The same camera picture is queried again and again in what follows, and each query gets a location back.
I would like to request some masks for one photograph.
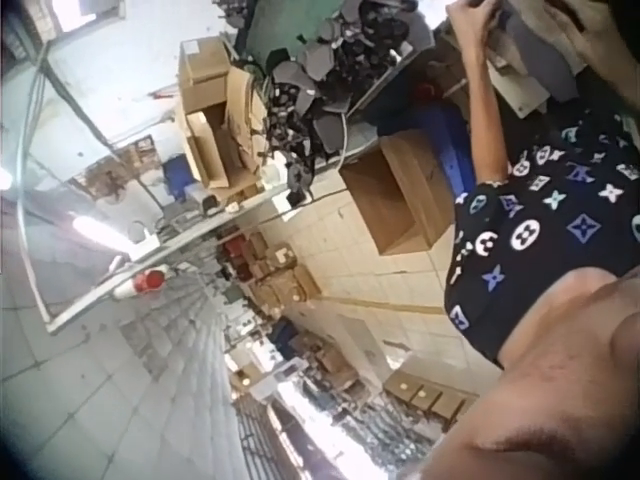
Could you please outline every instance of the blue container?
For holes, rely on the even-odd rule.
[[[185,188],[196,183],[191,175],[189,162],[185,154],[176,155],[162,164],[164,178],[167,181],[169,194],[178,202],[184,202],[187,198]]]

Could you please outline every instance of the paper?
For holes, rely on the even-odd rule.
[[[281,248],[276,252],[276,258],[278,259],[278,263],[283,265],[287,263],[287,252],[288,250],[286,248]]]
[[[187,55],[197,55],[200,53],[200,47],[198,46],[197,40],[189,40],[188,42],[184,42],[182,44],[182,48],[184,49],[184,53]]]

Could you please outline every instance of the red object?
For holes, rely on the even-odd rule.
[[[413,99],[419,105],[427,105],[442,98],[440,88],[428,82],[419,83],[413,91]]]
[[[160,270],[148,270],[139,273],[133,278],[133,289],[136,293],[144,293],[150,290],[157,290],[164,285],[164,272]]]
[[[247,237],[244,235],[238,235],[237,237],[228,240],[224,244],[224,248],[229,252],[229,256],[231,257],[241,257],[242,256],[242,247],[247,243]]]

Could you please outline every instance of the metal pipe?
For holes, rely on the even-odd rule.
[[[31,82],[31,87],[29,88],[29,95],[27,97],[27,108],[24,118],[24,124],[22,129],[20,130],[20,136],[18,137],[18,148],[16,152],[16,193],[17,193],[17,202],[16,202],[16,219],[18,221],[18,245],[20,248],[20,257],[24,262],[25,271],[27,273],[27,279],[29,281],[29,286],[33,291],[33,296],[36,300],[36,305],[38,306],[38,310],[40,310],[40,315],[42,315],[42,319],[45,323],[51,322],[51,312],[47,308],[47,305],[40,294],[40,290],[38,289],[38,281],[36,279],[36,273],[33,269],[33,264],[31,263],[31,258],[29,257],[29,242],[27,240],[27,229],[26,229],[26,221],[24,214],[24,172],[26,168],[26,159],[27,152],[29,151],[29,144],[31,140],[33,140],[33,135],[29,135],[31,129],[31,122],[37,123],[38,118],[40,117],[39,111],[32,111],[32,104],[34,101],[35,94],[39,87],[38,82],[44,82],[44,78],[41,76],[40,68],[42,63],[49,51],[49,43],[45,43],[45,45],[40,50],[40,54],[38,55],[38,59],[35,63],[35,72],[33,75],[33,81]]]

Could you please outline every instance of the factory floor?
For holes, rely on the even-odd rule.
[[[340,176],[314,186],[316,198],[345,188]],[[277,213],[268,204],[247,214],[256,224]],[[453,227],[429,252],[381,257],[347,191],[261,227],[271,245],[288,242],[322,289],[318,300],[288,309],[298,325],[337,344],[369,380],[395,369],[482,394],[499,370],[475,352],[443,310],[443,282]]]

